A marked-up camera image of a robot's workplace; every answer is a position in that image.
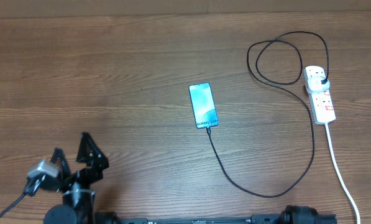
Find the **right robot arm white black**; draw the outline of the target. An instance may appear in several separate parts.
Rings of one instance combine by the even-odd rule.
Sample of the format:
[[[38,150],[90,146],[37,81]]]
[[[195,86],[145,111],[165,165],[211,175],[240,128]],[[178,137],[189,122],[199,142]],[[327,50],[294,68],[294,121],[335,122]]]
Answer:
[[[307,206],[288,205],[281,212],[279,224],[315,224],[318,212]]]

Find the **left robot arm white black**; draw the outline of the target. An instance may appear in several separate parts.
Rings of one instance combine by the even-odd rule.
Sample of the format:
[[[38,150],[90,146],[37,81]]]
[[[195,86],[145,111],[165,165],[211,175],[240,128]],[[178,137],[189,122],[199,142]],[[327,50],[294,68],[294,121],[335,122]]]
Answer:
[[[38,190],[42,189],[62,194],[62,204],[52,207],[46,213],[44,223],[119,223],[116,212],[94,211],[95,191],[90,186],[103,179],[103,170],[109,167],[109,161],[90,133],[81,134],[76,162],[84,163],[86,167],[72,172],[63,150],[55,148],[51,159],[42,159],[30,168],[23,193],[0,213],[0,218],[24,197],[33,197]]]

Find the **blue Galaxy smartphone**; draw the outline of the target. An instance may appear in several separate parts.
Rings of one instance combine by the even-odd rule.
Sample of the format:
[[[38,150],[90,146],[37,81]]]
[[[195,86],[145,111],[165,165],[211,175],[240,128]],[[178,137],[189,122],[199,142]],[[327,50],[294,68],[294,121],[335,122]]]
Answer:
[[[218,114],[209,83],[190,85],[190,99],[198,129],[210,128],[219,124]]]

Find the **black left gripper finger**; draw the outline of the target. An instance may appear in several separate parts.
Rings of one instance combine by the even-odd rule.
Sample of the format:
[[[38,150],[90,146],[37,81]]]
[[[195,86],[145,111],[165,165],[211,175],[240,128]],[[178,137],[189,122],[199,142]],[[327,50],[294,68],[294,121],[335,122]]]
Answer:
[[[104,165],[104,155],[90,133],[83,132],[81,134],[76,162],[85,163],[86,165]]]
[[[61,174],[62,179],[66,179],[67,177],[71,175],[70,166],[67,163],[65,154],[62,149],[57,148],[57,147],[55,148],[50,162],[60,167],[61,173],[62,173]]]

